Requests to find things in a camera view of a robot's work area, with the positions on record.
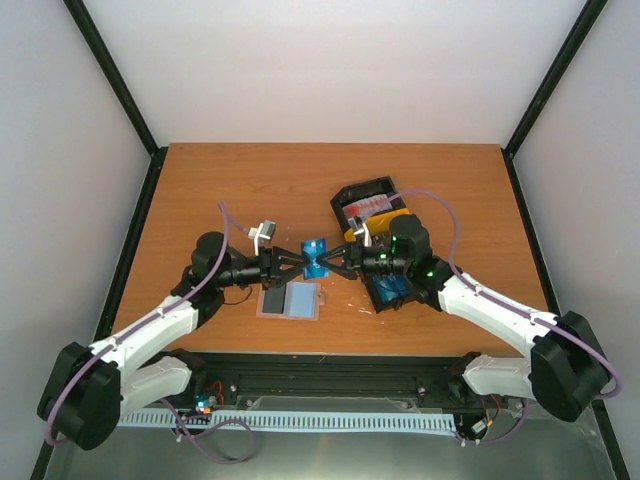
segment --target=yellow object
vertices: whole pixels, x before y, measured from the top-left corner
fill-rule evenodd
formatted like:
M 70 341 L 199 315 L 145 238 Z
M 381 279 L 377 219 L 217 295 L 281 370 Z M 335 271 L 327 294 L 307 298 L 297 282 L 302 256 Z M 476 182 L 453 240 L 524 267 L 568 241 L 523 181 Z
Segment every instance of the yellow object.
M 384 212 L 374 215 L 367 219 L 367 228 L 369 229 L 369 234 L 372 237 L 376 235 L 380 235 L 381 233 L 389 231 L 389 224 L 391 220 L 393 220 L 398 215 L 409 215 L 408 208 L 399 208 L 398 210 L 392 210 L 390 212 Z M 346 232 L 344 232 L 344 239 L 347 242 L 355 242 L 356 237 L 353 234 L 353 230 L 350 228 Z

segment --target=blue object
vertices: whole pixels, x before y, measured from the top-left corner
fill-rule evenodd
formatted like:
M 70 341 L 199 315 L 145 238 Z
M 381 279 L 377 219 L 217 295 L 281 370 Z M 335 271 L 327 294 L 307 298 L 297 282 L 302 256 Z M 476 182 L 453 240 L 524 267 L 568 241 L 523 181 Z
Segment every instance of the blue object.
M 314 318 L 317 289 L 316 283 L 289 282 L 284 314 L 288 317 Z
M 324 238 L 316 238 L 315 240 L 307 240 L 302 242 L 302 253 L 309 257 L 311 265 L 304 268 L 304 279 L 323 278 L 329 276 L 329 269 L 321 267 L 316 263 L 316 258 L 321 253 L 327 251 L 327 242 Z
M 383 302 L 387 303 L 394 298 L 404 298 L 409 295 L 409 289 L 404 278 L 395 275 L 388 277 L 373 277 L 373 283 Z

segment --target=black cable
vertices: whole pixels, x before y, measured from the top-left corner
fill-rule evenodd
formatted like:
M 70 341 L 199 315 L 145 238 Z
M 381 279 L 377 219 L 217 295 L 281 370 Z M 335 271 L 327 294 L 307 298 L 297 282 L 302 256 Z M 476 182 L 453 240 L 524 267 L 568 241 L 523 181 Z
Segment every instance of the black cable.
M 493 415 L 493 418 L 491 419 L 492 422 L 495 422 L 496 418 L 498 418 L 498 414 L 500 413 L 500 400 L 495 395 L 489 395 L 489 396 L 496 404 L 496 413 Z
M 249 297 L 251 296 L 251 294 L 253 293 L 253 287 L 251 285 L 249 285 L 249 293 L 247 293 L 247 296 L 244 297 L 242 300 L 240 300 L 239 302 L 232 302 L 232 303 L 227 303 L 224 302 L 224 305 L 240 305 L 241 303 L 246 302 L 247 300 L 249 300 Z
M 480 403 L 482 403 L 482 410 L 484 411 L 484 416 L 487 419 L 487 423 L 489 420 L 495 420 L 494 418 L 489 418 L 489 409 L 487 408 L 487 402 L 484 401 L 484 398 L 478 397 L 480 399 Z

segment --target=metal floor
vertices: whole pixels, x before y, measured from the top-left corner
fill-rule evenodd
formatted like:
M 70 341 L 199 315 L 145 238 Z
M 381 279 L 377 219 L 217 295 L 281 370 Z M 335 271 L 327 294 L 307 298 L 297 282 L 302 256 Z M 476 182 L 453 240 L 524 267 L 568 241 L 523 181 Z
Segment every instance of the metal floor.
M 513 422 L 501 414 L 497 435 Z M 595 420 L 581 425 L 534 418 L 510 440 L 462 448 L 442 436 L 397 433 L 256 433 L 258 450 L 240 465 L 217 465 L 169 429 L 118 428 L 91 452 L 58 448 L 47 479 L 567 479 L 615 478 Z M 246 434 L 222 431 L 203 439 L 214 451 L 239 456 Z

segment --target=black metal frame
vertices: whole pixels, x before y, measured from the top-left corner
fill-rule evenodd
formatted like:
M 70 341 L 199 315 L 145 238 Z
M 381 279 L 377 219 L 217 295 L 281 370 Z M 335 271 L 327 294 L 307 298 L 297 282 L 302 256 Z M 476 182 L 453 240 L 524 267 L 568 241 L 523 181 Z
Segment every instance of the black metal frame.
M 84 2 L 82 0 L 64 0 L 64 3 L 75 20 L 80 32 L 84 36 L 96 61 L 104 72 L 105 77 L 111 84 L 114 93 L 118 97 L 118 100 L 129 117 L 133 128 L 138 133 L 140 140 L 150 156 L 149 169 L 129 226 L 129 231 L 127 232 L 125 245 L 120 255 L 111 287 L 109 288 L 104 309 L 98 323 L 95 334 L 95 338 L 97 340 L 110 335 L 140 236 L 142 235 L 142 229 L 151 206 L 153 194 L 160 177 L 164 159 L 167 154 L 167 147 L 158 147 L 133 99 L 133 96 L 131 95 L 131 92 L 127 88 L 124 79 L 118 71 L 113 58 L 102 40 L 96 25 L 91 19 Z M 540 283 L 542 285 L 547 305 L 550 311 L 554 313 L 559 313 L 558 302 L 553 292 L 549 273 L 531 222 L 531 217 L 522 193 L 522 188 L 518 180 L 514 165 L 514 158 L 606 3 L 607 0 L 588 0 L 585 3 L 580 15 L 573 25 L 573 28 L 569 32 L 569 35 L 547 71 L 540 87 L 536 91 L 522 119 L 518 123 L 511 139 L 503 149 L 505 167 L 509 174 L 518 209 L 529 240 L 529 246 L 533 253 Z M 308 378 L 309 376 L 317 377 L 318 375 L 322 377 L 323 372 L 326 374 L 328 371 L 333 371 L 334 368 L 342 369 L 342 371 L 359 371 L 361 368 L 366 368 L 369 375 L 373 376 L 370 385 L 374 390 L 379 388 L 380 378 L 389 378 L 390 374 L 405 375 L 405 377 L 407 375 L 413 375 L 415 377 L 415 369 L 417 367 L 422 368 L 425 371 L 430 369 L 437 370 L 439 368 L 448 368 L 453 362 L 453 359 L 451 358 L 443 359 L 436 357 L 394 358 L 353 356 L 327 358 L 328 360 L 325 358 L 316 358 L 315 356 L 306 355 L 296 357 L 290 355 L 211 354 L 209 361 L 212 363 L 218 362 L 220 364 L 224 364 L 226 365 L 226 368 L 231 371 L 245 371 L 245 374 L 247 368 L 254 368 L 250 367 L 251 365 L 258 365 L 258 363 L 255 362 L 259 362 L 259 364 L 264 365 L 265 361 L 267 361 L 269 364 L 269 371 L 271 372 L 271 377 L 269 378 L 272 378 L 274 382 L 277 381 L 277 378 L 288 378 L 291 373 L 300 375 L 301 371 L 306 372 L 306 377 Z M 252 385 L 253 390 L 249 388 L 245 393 L 251 394 L 252 391 L 260 393 L 261 390 L 259 387 L 256 387 L 256 385 L 264 385 L 264 383 L 261 384 L 260 382 L 254 382 Z M 305 387 L 305 385 L 309 385 L 309 383 L 305 383 L 304 385 L 298 384 L 299 388 L 292 388 L 292 393 L 295 394 L 296 391 L 304 391 L 305 388 L 309 388 Z M 400 396 L 402 397 L 405 393 L 407 392 L 401 392 Z M 596 401 L 594 402 L 593 407 L 617 478 L 621 480 L 630 478 L 603 402 Z M 52 448 L 44 444 L 34 467 L 31 477 L 32 479 L 44 478 L 51 453 Z
M 149 363 L 165 354 L 160 353 Z M 204 379 L 221 381 L 225 402 L 242 410 L 263 397 L 387 399 L 400 408 L 417 406 L 464 416 L 473 425 L 485 415 L 473 394 L 456 399 L 450 382 L 461 384 L 461 372 L 478 353 L 465 357 L 283 355 L 198 353 Z M 460 372 L 452 377 L 451 372 Z M 193 408 L 193 392 L 170 398 L 177 408 Z M 501 407 L 506 407 L 502 399 Z

